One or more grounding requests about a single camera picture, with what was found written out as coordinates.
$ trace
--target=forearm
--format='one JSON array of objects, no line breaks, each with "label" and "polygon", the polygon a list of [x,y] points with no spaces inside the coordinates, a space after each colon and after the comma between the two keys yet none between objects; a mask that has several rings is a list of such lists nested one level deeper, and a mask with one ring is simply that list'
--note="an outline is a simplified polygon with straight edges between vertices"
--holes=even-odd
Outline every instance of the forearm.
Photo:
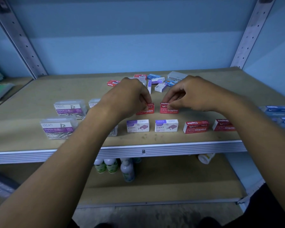
[{"label": "forearm", "polygon": [[285,210],[285,130],[243,98],[231,100],[222,114],[235,126],[263,178]]},{"label": "forearm", "polygon": [[117,122],[93,107],[72,136],[0,207],[0,227],[66,227]]}]

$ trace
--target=blue wall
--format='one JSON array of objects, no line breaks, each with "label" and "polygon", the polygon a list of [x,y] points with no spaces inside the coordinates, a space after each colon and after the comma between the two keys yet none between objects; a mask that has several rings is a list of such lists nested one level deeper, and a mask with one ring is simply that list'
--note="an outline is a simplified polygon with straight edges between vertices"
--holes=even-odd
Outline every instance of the blue wall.
[{"label": "blue wall", "polygon": [[29,71],[0,27],[0,72],[5,76],[30,76]]},{"label": "blue wall", "polygon": [[229,67],[256,2],[8,1],[49,74]]},{"label": "blue wall", "polygon": [[285,95],[285,0],[276,0],[243,70]]}]

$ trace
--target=lower shelf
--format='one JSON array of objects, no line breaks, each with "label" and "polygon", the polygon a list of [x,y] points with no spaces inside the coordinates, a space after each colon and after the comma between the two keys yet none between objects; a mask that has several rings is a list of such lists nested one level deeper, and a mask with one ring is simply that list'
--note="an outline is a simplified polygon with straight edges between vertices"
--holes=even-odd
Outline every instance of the lower shelf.
[{"label": "lower shelf", "polygon": [[[22,183],[40,165],[0,165],[0,172]],[[235,202],[246,196],[223,154],[217,154],[209,165],[202,164],[196,155],[145,157],[135,165],[135,171],[135,180],[127,183],[120,170],[99,174],[92,168],[78,206]]]}]

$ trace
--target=person's right hand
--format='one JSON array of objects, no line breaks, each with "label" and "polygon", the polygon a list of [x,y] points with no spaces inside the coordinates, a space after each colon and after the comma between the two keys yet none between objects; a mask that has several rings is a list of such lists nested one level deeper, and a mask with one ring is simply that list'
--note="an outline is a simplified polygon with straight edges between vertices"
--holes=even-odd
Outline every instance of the person's right hand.
[{"label": "person's right hand", "polygon": [[220,112],[224,103],[235,97],[239,95],[199,76],[188,75],[170,88],[162,102],[169,103],[168,109],[191,108]]}]

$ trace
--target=person's left hand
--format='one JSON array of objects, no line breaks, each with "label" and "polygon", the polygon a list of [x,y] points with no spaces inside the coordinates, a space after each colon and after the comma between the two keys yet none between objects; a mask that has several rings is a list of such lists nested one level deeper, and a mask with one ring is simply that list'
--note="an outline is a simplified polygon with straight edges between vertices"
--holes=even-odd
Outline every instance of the person's left hand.
[{"label": "person's left hand", "polygon": [[97,106],[106,107],[121,121],[147,108],[152,99],[148,89],[138,80],[123,78],[119,84],[108,91]]}]

